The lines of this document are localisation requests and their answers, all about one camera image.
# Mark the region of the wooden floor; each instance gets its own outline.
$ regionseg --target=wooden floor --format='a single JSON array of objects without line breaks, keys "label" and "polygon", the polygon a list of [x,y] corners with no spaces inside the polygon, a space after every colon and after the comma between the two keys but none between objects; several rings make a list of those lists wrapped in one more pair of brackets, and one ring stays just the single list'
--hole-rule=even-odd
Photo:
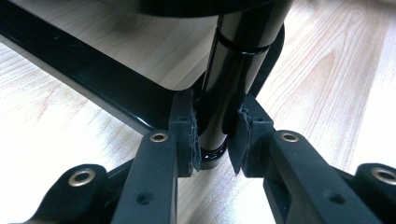
[{"label": "wooden floor", "polygon": [[[125,13],[96,1],[16,1],[168,89],[205,71],[216,18]],[[328,163],[396,167],[396,2],[296,0],[286,42],[258,97],[277,129],[304,134]],[[0,36],[0,223],[28,219],[68,168],[111,170],[141,134],[87,92]],[[178,223],[274,222],[262,179],[235,175],[228,158],[179,179]]]}]

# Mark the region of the black cylindrical post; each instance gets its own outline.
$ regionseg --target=black cylindrical post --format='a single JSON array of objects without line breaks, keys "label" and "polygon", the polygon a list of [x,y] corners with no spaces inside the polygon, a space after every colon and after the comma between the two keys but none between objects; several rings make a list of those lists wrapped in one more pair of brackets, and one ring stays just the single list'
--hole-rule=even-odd
[{"label": "black cylindrical post", "polygon": [[276,39],[291,0],[220,15],[197,103],[203,169],[217,165],[224,140],[233,133],[237,111]]}]

